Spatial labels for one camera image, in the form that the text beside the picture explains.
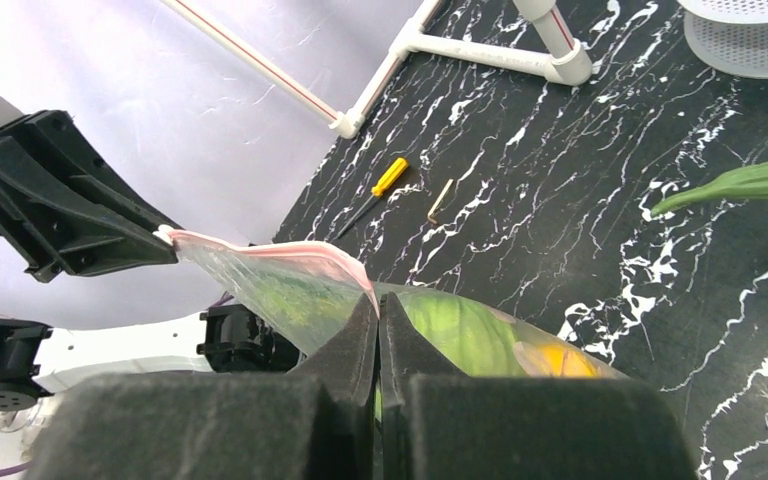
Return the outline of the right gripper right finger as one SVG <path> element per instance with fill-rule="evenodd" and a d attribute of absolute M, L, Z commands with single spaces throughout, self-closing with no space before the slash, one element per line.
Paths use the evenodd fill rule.
<path fill-rule="evenodd" d="M 380 302 L 388 479 L 692 479 L 670 407 L 631 379 L 469 377 Z"/>

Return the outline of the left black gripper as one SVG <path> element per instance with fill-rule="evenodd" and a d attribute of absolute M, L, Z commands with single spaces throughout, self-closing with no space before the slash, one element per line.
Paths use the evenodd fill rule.
<path fill-rule="evenodd" d="M 0 237 L 47 283 L 177 263 L 155 236 L 168 216 L 141 198 L 67 112 L 25 115 L 0 96 Z"/>

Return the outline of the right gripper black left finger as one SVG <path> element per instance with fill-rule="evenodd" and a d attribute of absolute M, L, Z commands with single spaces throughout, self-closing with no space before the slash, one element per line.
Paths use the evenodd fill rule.
<path fill-rule="evenodd" d="M 71 391 L 30 479 L 369 479 L 378 314 L 285 374 L 105 375 Z"/>

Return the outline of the green toy cabbage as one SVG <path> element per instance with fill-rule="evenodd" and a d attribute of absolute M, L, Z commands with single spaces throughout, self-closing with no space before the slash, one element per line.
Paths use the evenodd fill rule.
<path fill-rule="evenodd" d="M 413 327 L 470 376 L 524 377 L 514 320 L 480 302 L 433 289 L 395 289 Z"/>

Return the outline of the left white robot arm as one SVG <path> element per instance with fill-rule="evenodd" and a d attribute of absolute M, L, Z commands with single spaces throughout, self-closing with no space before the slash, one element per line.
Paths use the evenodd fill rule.
<path fill-rule="evenodd" d="M 47 283 L 176 262 L 170 224 L 103 159 L 63 110 L 26 114 L 0 96 L 0 237 Z M 31 430 L 62 394 L 105 373 L 278 372 L 300 352 L 223 299 L 159 323 L 95 330 L 0 316 L 0 429 Z"/>

